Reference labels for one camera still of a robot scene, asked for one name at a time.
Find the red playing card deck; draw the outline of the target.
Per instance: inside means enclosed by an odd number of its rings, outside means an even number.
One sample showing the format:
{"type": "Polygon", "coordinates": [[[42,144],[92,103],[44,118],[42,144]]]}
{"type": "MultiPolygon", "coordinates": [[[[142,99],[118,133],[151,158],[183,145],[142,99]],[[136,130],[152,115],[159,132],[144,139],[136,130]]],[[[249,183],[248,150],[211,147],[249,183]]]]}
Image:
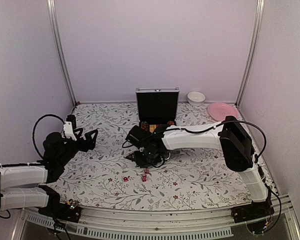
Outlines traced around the red playing card deck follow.
{"type": "Polygon", "coordinates": [[[161,124],[150,124],[149,125],[149,131],[151,133],[153,133],[156,130],[156,128],[161,127],[161,126],[162,126],[161,124]]]}

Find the aluminium poker case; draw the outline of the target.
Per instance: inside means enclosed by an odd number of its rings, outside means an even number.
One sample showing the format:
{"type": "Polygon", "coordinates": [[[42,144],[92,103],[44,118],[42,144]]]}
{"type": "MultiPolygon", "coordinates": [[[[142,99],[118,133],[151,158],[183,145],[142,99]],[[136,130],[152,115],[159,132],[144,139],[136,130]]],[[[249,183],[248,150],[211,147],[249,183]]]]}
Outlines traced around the aluminium poker case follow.
{"type": "Polygon", "coordinates": [[[168,149],[163,143],[164,134],[169,133],[168,121],[176,123],[176,114],[179,100],[178,87],[164,88],[137,88],[136,100],[139,123],[129,132],[126,139],[133,144],[138,151],[147,151],[152,155],[158,154],[166,161],[168,149]],[[161,125],[154,132],[141,128],[141,122],[149,125],[161,125]]]}

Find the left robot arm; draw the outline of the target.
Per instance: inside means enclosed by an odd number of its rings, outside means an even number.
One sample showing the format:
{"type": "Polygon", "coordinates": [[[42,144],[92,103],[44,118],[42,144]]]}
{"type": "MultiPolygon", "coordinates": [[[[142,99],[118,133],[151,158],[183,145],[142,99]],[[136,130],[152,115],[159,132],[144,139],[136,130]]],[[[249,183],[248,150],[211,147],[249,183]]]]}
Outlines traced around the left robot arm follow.
{"type": "Polygon", "coordinates": [[[71,204],[61,203],[60,195],[48,184],[60,178],[78,152],[93,150],[97,136],[97,129],[83,133],[79,128],[65,135],[52,132],[43,141],[41,160],[0,164],[0,212],[35,207],[46,216],[60,217],[71,204]]]}

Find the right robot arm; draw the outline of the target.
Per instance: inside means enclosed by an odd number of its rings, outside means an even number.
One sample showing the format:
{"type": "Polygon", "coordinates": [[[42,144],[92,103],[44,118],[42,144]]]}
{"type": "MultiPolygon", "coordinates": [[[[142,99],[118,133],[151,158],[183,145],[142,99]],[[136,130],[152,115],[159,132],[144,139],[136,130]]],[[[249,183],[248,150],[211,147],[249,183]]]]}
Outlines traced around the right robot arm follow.
{"type": "Polygon", "coordinates": [[[153,132],[138,125],[132,127],[125,141],[137,150],[128,156],[140,168],[158,167],[178,149],[221,150],[228,169],[240,175],[251,201],[248,213],[259,218],[268,210],[269,190],[258,163],[261,156],[244,129],[245,121],[226,116],[223,121],[192,126],[159,125],[153,132]]]}

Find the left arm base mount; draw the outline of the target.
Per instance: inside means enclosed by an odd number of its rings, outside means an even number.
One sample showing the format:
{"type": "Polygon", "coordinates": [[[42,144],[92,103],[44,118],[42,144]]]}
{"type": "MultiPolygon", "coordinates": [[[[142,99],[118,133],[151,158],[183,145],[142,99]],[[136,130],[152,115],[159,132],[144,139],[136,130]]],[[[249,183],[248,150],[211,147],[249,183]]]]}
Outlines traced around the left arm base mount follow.
{"type": "Polygon", "coordinates": [[[59,200],[48,200],[47,206],[39,207],[38,213],[55,220],[78,223],[81,218],[82,208],[77,200],[68,200],[64,203],[59,200]]]}

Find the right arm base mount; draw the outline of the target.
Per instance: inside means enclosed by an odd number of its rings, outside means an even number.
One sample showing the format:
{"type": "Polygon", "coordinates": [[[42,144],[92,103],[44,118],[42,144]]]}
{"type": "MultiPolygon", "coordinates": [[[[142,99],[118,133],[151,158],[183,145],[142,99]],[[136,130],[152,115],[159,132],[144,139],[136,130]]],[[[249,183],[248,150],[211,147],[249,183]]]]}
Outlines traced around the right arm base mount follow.
{"type": "Polygon", "coordinates": [[[231,216],[235,223],[252,221],[274,214],[274,208],[270,199],[263,202],[251,202],[250,204],[231,208],[231,216]]]}

